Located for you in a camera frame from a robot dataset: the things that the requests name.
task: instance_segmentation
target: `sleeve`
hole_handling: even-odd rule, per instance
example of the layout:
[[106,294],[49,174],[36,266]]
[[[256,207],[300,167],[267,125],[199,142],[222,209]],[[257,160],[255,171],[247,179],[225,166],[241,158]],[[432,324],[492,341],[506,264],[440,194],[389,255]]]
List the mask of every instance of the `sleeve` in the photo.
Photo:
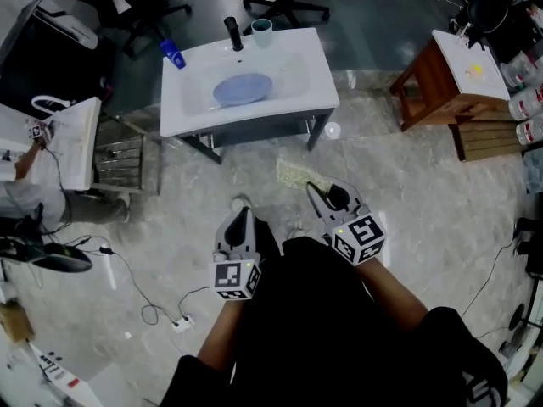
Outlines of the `sleeve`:
[[454,309],[432,309],[412,336],[425,394],[436,405],[505,405],[507,376],[500,361]]
[[227,402],[230,379],[205,365],[193,356],[179,359],[177,369],[160,407],[208,404],[209,401]]
[[0,182],[15,181],[15,163],[0,160]]

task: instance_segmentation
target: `power strip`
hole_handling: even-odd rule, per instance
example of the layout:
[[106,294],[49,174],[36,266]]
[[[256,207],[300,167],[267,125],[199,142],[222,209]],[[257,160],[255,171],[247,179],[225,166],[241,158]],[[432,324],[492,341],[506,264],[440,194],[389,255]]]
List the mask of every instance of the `power strip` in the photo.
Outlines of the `power strip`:
[[194,320],[191,318],[190,315],[186,315],[186,318],[181,318],[177,322],[177,326],[171,325],[171,328],[173,328],[173,331],[175,333],[183,333],[188,329],[192,329],[194,327]]

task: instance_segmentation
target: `hand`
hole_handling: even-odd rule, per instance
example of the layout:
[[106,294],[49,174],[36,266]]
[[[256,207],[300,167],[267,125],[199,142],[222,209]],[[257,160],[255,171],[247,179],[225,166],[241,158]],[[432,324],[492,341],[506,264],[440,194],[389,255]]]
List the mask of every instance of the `hand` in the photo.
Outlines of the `hand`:
[[42,128],[43,135],[34,139],[34,143],[37,144],[40,149],[45,149],[54,137],[53,122],[49,125],[40,122],[39,126]]

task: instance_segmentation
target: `blue plate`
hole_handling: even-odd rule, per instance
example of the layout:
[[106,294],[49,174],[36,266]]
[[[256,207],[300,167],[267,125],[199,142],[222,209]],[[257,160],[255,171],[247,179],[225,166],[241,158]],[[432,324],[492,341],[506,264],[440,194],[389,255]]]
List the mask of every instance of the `blue plate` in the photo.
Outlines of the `blue plate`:
[[235,75],[219,83],[213,96],[222,106],[249,104],[264,99],[272,85],[272,79],[262,74]]

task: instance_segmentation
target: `plastic bottle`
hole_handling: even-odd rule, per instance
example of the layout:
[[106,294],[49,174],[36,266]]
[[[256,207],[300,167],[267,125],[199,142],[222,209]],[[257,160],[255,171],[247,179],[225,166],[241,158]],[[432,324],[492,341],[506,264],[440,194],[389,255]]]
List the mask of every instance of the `plastic bottle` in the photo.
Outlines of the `plastic bottle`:
[[537,63],[522,51],[508,64],[500,64],[500,70],[503,78],[511,87],[537,83],[541,78]]
[[543,84],[528,86],[509,100],[509,112],[515,120],[526,120],[543,112]]
[[177,45],[171,40],[166,39],[160,44],[160,48],[164,52],[165,56],[179,69],[184,68],[187,64],[185,59],[181,55]]
[[534,116],[517,125],[517,138],[523,145],[543,140],[543,116]]

